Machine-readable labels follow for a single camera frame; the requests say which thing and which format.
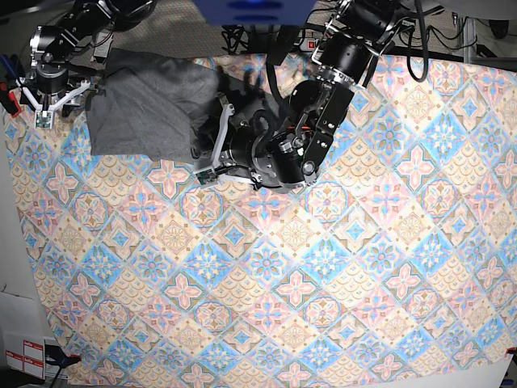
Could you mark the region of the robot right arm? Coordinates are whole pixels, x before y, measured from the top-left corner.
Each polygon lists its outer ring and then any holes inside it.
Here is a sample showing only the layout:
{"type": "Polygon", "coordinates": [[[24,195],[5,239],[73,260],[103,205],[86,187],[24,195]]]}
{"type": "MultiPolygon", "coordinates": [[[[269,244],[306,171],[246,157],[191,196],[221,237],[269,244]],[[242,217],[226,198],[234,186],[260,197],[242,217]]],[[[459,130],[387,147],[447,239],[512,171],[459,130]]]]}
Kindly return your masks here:
{"type": "Polygon", "coordinates": [[[68,98],[84,83],[69,81],[70,61],[89,49],[106,44],[116,32],[126,32],[147,19],[155,1],[76,1],[54,25],[39,26],[32,36],[31,72],[23,94],[41,109],[68,98]]]}

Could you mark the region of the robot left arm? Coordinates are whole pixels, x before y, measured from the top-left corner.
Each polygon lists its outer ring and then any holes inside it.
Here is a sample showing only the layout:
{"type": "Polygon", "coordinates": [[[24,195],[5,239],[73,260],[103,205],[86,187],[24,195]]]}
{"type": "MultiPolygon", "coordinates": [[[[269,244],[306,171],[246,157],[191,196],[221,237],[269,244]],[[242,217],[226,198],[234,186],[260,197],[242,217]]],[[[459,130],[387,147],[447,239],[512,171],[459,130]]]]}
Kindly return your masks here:
{"type": "Polygon", "coordinates": [[[420,1],[342,1],[335,8],[312,50],[316,74],[284,98],[275,67],[293,46],[297,27],[282,26],[267,54],[266,76],[274,107],[262,90],[249,95],[262,103],[252,115],[250,103],[230,89],[226,78],[218,90],[215,122],[208,135],[209,154],[198,155],[194,175],[203,188],[223,181],[287,192],[314,184],[334,133],[344,121],[358,88],[372,79],[380,55],[394,36],[416,28],[424,32],[420,1]]]}

